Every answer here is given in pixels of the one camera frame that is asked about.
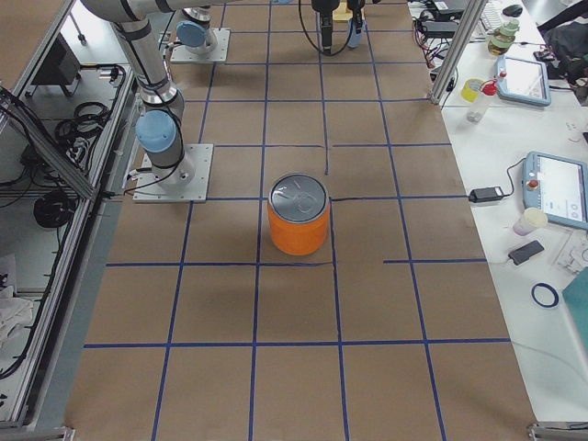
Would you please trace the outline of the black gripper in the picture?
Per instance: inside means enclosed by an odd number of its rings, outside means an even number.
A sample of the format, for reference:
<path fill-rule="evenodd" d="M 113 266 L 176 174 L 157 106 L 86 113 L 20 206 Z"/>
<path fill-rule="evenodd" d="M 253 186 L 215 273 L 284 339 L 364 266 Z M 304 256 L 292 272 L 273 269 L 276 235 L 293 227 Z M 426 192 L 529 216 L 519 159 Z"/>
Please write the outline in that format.
<path fill-rule="evenodd" d="M 312 9 L 319 13 L 322 51 L 330 51 L 333 46 L 333 11 L 340 5 L 340 0 L 311 0 Z M 357 35 L 363 28 L 364 0 L 346 0 L 345 7 L 352 12 L 350 34 Z"/>

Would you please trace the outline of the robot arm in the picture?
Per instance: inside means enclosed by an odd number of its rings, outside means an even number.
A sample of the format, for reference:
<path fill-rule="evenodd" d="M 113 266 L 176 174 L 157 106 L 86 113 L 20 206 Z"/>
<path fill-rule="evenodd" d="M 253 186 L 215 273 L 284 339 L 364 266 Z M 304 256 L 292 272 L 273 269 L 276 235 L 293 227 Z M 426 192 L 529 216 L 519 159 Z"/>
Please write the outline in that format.
<path fill-rule="evenodd" d="M 355 49 L 363 36 L 365 19 L 363 9 L 364 1 L 346 1 L 345 8 L 351 13 L 347 20 L 347 36 L 341 49 L 332 52 L 334 32 L 334 12 L 339 7 L 340 1 L 311 1 L 312 10 L 319 16 L 319 28 L 321 36 L 315 44 L 305 26 L 302 16 L 302 2 L 298 1 L 298 14 L 301 29 L 306 40 L 320 54 L 335 56 L 345 49 Z M 209 6 L 183 9 L 185 17 L 176 25 L 176 38 L 179 45 L 198 55 L 211 53 L 217 47 L 217 35 L 215 29 L 210 27 Z"/>
<path fill-rule="evenodd" d="M 175 130 L 175 140 L 170 164 L 153 164 L 164 176 L 161 181 L 169 184 L 187 175 L 178 170 L 185 162 L 185 149 L 180 119 L 184 112 L 184 98 L 175 86 L 168 72 L 164 56 L 153 36 L 148 16 L 152 13 L 182 12 L 185 19 L 176 34 L 182 45 L 198 53 L 209 53 L 217 46 L 216 36 L 209 26 L 209 9 L 213 1 L 91 1 L 83 2 L 85 8 L 96 17 L 109 22 L 116 32 L 117 39 L 130 67 L 137 76 L 140 96 L 147 112 L 157 110 L 164 121 Z"/>

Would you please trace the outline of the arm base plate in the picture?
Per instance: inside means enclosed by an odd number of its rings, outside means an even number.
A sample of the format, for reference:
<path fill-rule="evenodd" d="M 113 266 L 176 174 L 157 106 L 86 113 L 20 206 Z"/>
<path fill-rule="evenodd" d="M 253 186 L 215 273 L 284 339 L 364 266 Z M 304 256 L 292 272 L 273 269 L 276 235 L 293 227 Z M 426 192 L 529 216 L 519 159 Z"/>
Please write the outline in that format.
<path fill-rule="evenodd" d="M 165 171 L 155 167 L 139 175 L 139 189 L 132 190 L 132 199 L 137 203 L 204 203 L 212 158 L 212 144 L 185 144 L 184 159 L 176 169 Z"/>
<path fill-rule="evenodd" d="M 229 28 L 208 28 L 178 26 L 177 44 L 170 61 L 176 64 L 226 62 L 231 30 Z"/>

